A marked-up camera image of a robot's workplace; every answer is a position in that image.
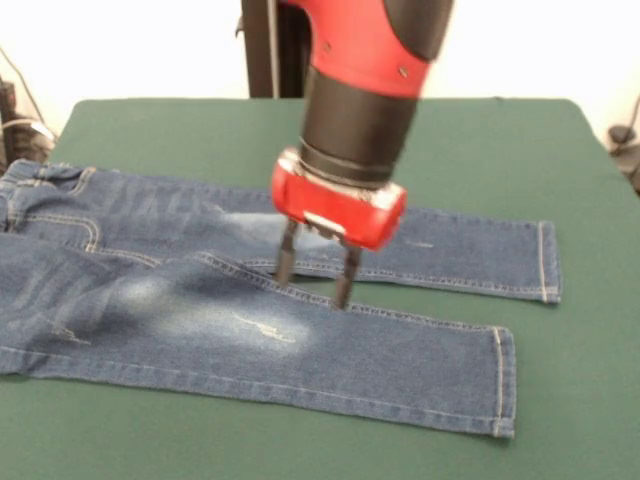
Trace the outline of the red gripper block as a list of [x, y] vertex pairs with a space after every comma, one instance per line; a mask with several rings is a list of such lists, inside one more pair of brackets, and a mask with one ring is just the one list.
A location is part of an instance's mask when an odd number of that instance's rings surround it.
[[340, 310], [348, 304], [361, 248], [377, 251], [386, 246], [407, 206], [407, 191], [398, 184], [388, 182], [377, 190], [334, 184], [305, 170], [294, 148], [283, 150], [276, 160], [271, 196], [276, 209], [292, 218], [286, 222], [277, 256], [274, 278], [280, 286], [291, 277], [299, 223], [347, 242], [342, 244], [344, 265], [333, 297], [333, 306]]

